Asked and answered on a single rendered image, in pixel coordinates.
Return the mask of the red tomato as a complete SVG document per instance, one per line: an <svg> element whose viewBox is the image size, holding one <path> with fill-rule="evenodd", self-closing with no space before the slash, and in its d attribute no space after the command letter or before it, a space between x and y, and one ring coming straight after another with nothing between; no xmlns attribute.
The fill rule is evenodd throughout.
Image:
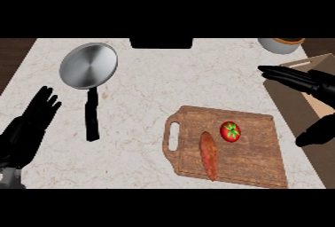
<svg viewBox="0 0 335 227"><path fill-rule="evenodd" d="M241 138L240 126L232 121L226 121L220 127L220 134L226 142L235 143Z"/></svg>

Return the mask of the black appliance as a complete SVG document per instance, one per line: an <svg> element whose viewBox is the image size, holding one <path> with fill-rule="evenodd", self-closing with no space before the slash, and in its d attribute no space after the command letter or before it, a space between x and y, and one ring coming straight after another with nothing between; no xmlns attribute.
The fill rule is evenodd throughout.
<svg viewBox="0 0 335 227"><path fill-rule="evenodd" d="M189 49L192 47L191 38L132 38L135 49Z"/></svg>

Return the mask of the brown cardboard box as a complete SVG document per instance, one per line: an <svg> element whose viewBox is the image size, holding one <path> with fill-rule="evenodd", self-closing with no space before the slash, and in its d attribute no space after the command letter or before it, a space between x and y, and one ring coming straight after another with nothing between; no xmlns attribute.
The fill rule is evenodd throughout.
<svg viewBox="0 0 335 227"><path fill-rule="evenodd" d="M284 63L284 66L303 72L316 69L335 75L335 56L331 53L324 54L309 59ZM277 81L266 80L263 85L271 93L290 129L296 137L299 137L308 127L324 116L333 114L335 110L310 95L281 85ZM328 189L335 189L335 138L324 145L305 146L303 150L321 182Z"/></svg>

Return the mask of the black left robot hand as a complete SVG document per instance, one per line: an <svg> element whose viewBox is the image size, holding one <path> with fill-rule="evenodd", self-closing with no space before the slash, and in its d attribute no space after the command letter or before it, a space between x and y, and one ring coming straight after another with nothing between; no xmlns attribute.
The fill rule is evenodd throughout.
<svg viewBox="0 0 335 227"><path fill-rule="evenodd" d="M52 88L43 86L24 114L14 119L0 134L0 168L23 169L32 163L61 105Z"/></svg>

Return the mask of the orange sweet potato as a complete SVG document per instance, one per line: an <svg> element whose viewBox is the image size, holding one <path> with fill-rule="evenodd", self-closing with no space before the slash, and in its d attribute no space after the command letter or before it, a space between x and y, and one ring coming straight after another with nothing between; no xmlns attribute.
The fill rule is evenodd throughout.
<svg viewBox="0 0 335 227"><path fill-rule="evenodd" d="M213 136L207 131L201 135L200 148L204 170L210 180L215 181L217 179L217 146Z"/></svg>

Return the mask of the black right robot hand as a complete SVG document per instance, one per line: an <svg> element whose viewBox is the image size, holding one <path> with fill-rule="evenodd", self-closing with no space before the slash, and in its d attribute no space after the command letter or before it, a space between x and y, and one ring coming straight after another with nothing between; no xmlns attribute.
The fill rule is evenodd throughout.
<svg viewBox="0 0 335 227"><path fill-rule="evenodd" d="M312 95L335 110L335 75L315 69L302 72L290 67L259 66L262 76ZM296 139L296 145L324 145L335 138L335 113L324 116Z"/></svg>

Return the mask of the grey pot with brown rim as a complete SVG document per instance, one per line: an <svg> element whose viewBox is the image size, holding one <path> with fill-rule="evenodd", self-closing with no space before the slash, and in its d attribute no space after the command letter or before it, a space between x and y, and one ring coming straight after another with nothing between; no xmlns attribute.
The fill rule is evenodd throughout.
<svg viewBox="0 0 335 227"><path fill-rule="evenodd" d="M305 38L260 38L259 42L262 47L277 54L290 54L293 53L303 42Z"/></svg>

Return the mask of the brown wooden cutting board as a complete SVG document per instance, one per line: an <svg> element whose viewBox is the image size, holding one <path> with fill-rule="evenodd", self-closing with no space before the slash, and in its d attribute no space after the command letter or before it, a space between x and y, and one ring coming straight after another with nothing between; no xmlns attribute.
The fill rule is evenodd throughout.
<svg viewBox="0 0 335 227"><path fill-rule="evenodd" d="M220 127L234 122L241 128L235 143L225 141ZM181 176L206 179L201 157L201 134L210 133L217 145L217 180L266 188L288 186L284 158L274 117L197 106L184 106L167 118L179 124L179 146L169 148L163 141L163 152Z"/></svg>

